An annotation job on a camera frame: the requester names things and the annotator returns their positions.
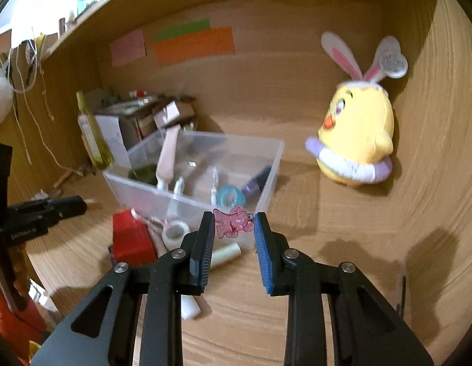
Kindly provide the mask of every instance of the bottle label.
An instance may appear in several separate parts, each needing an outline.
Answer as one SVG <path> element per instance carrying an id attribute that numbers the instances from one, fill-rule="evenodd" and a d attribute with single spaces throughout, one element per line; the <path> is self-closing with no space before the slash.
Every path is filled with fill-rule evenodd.
<path id="1" fill-rule="evenodd" d="M 85 139 L 87 140 L 87 144 L 90 147 L 90 151 L 92 152 L 92 156 L 94 157 L 94 159 L 102 159 L 99 147 L 97 146 L 97 142 L 95 141 L 94 132 L 90 127 L 89 118 L 86 115 L 78 116 L 78 124 L 80 125 L 80 129 L 82 130 Z"/>

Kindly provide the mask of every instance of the translucent pink claw clip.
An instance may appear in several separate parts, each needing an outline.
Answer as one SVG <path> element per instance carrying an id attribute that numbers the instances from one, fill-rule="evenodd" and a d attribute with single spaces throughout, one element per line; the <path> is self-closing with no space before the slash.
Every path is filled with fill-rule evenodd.
<path id="1" fill-rule="evenodd" d="M 216 218 L 216 231 L 219 239 L 237 238 L 241 231 L 252 232 L 254 228 L 253 214 L 243 210 L 241 205 L 236 205 L 228 213 L 223 213 L 220 210 L 214 209 L 214 216 Z"/>

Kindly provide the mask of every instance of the glass bottle with yellow liquid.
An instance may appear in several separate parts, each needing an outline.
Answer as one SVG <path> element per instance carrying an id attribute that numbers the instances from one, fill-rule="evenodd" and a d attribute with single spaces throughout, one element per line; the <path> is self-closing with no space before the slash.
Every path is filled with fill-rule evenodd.
<path id="1" fill-rule="evenodd" d="M 89 106 L 85 102 L 83 92 L 77 92 L 77 102 L 80 114 L 78 115 L 78 124 L 82 130 L 86 145 L 90 148 L 90 157 L 92 162 L 101 170 L 109 167 L 114 161 L 111 151 L 107 146 L 99 124 L 91 113 Z"/>

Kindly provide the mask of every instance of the orange beak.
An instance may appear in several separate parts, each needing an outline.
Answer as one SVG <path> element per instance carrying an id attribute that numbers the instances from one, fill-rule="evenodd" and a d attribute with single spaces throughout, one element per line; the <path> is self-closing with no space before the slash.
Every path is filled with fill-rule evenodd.
<path id="1" fill-rule="evenodd" d="M 334 122 L 333 117 L 332 116 L 327 116 L 324 119 L 324 123 L 323 123 L 322 126 L 324 127 L 324 129 L 330 130 L 330 129 L 333 129 L 335 125 L 336 125 L 336 123 Z"/>

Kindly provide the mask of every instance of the yellow chick plush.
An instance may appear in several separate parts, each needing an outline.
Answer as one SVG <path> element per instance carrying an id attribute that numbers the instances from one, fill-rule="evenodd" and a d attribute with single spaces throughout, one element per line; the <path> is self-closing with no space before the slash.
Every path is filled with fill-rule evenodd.
<path id="1" fill-rule="evenodd" d="M 347 185 L 384 181 L 392 171 L 389 155 L 394 149 L 394 113 L 378 81 L 386 75 L 400 78 L 407 72 L 399 42 L 390 36 L 384 38 L 364 76 L 338 36 L 325 33 L 321 42 L 353 80 L 338 86 L 318 138 L 308 138 L 306 148 L 334 181 Z"/>

